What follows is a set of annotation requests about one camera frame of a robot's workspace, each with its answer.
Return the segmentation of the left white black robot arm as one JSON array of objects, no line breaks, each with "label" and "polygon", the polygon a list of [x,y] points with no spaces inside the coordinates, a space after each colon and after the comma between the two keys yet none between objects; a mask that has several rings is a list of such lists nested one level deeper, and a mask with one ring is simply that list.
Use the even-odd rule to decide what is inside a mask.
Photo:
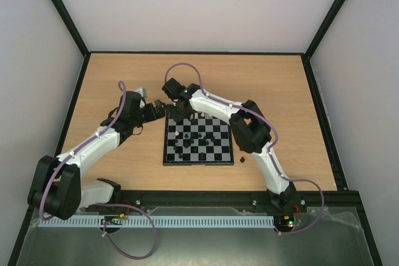
[{"label": "left white black robot arm", "polygon": [[124,92],[117,108],[111,110],[96,131],[71,150],[56,157],[45,155],[37,163],[28,204],[48,221],[67,220],[83,207],[116,204],[121,186],[100,178],[83,183],[84,174],[109,151],[119,147],[145,123],[165,116],[166,105],[145,101],[144,89]]}]

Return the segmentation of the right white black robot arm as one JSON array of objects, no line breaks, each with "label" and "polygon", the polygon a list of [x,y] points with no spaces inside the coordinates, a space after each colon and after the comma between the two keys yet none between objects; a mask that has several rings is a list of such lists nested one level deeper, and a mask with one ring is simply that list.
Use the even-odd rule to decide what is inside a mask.
[{"label": "right white black robot arm", "polygon": [[167,80],[162,90],[174,103],[172,116],[175,120],[194,113],[206,113],[227,123],[238,148],[254,156],[266,181],[267,198],[271,205],[279,211],[293,205],[296,188],[275,154],[271,136],[275,129],[254,101],[229,101],[195,83],[185,87],[174,78]]}]

